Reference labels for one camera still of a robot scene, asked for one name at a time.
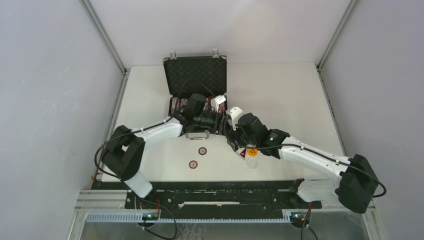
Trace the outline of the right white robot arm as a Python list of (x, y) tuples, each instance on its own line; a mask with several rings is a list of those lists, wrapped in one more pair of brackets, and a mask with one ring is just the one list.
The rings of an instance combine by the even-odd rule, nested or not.
[[(294, 191), (289, 194), (289, 203), (295, 208), (315, 201), (338, 201), (350, 211), (364, 214), (372, 199), (387, 193), (368, 159), (360, 154), (348, 157), (320, 150), (285, 131), (268, 129), (257, 116), (243, 113), (238, 107), (227, 110), (224, 119), (223, 132), (232, 148), (257, 150), (325, 176), (322, 180), (297, 180)], [(383, 187), (380, 194), (375, 193), (378, 187)]]

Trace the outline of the red poker chip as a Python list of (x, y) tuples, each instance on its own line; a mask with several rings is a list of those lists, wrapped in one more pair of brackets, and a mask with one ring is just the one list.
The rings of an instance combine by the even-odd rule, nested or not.
[(196, 169), (198, 167), (198, 162), (195, 160), (191, 160), (188, 164), (190, 169)]

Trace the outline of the red triangular all-in button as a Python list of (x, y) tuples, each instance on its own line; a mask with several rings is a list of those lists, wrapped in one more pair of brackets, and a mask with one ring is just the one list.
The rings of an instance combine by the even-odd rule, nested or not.
[(235, 151), (235, 153), (242, 158), (243, 160), (246, 159), (247, 149), (246, 148), (239, 148)]

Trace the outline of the orange black poker chip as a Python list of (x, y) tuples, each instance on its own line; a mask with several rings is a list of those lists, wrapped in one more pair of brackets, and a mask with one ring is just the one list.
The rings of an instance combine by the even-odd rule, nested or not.
[(205, 155), (206, 153), (207, 153), (207, 149), (206, 149), (205, 147), (200, 147), (200, 148), (198, 149), (198, 154), (199, 154), (199, 155), (203, 156), (203, 155)]

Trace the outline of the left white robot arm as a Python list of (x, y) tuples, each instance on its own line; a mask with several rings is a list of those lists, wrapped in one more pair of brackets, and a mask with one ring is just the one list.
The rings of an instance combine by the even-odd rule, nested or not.
[(99, 171), (126, 184), (137, 195), (137, 202), (149, 209), (157, 196), (152, 184), (140, 167), (144, 150), (168, 139), (179, 138), (196, 128), (213, 130), (220, 113), (220, 104), (194, 93), (181, 109), (175, 109), (164, 120), (141, 128), (121, 125), (111, 138), (95, 152), (94, 162)]

